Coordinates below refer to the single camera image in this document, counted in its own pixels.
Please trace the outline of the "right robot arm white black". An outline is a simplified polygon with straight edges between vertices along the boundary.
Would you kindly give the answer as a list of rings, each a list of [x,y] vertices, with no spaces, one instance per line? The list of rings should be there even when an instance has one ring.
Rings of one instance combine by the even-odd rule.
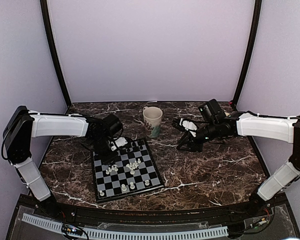
[[[180,151],[201,152],[203,144],[216,138],[263,138],[261,155],[266,165],[277,167],[251,195],[245,213],[256,217],[270,200],[282,189],[300,178],[300,114],[297,116],[269,116],[250,111],[219,112],[205,117],[204,126],[197,122],[177,118],[173,127],[183,132],[178,142]]]

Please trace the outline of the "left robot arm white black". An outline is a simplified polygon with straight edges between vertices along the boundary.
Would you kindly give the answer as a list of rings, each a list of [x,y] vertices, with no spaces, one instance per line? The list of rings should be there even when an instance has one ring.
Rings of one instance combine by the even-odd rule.
[[[2,137],[2,158],[15,167],[23,183],[36,200],[41,202],[41,210],[50,218],[61,213],[55,203],[53,193],[45,182],[39,163],[34,155],[34,144],[40,138],[55,136],[91,139],[97,152],[108,156],[118,148],[115,135],[123,130],[123,125],[114,114],[104,118],[82,114],[44,113],[20,105],[15,109]]]

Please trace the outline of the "black grey chessboard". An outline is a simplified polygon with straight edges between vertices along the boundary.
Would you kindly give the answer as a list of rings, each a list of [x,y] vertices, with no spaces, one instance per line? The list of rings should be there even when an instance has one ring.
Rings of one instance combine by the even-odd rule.
[[[164,187],[145,138],[133,140],[121,147],[116,154],[114,163],[103,164],[95,152],[91,153],[97,203],[118,200]],[[148,186],[145,185],[146,180],[149,180]],[[130,182],[134,183],[135,189],[130,188]],[[127,191],[122,192],[122,184],[127,186]],[[103,191],[104,196],[100,196],[99,191]]]

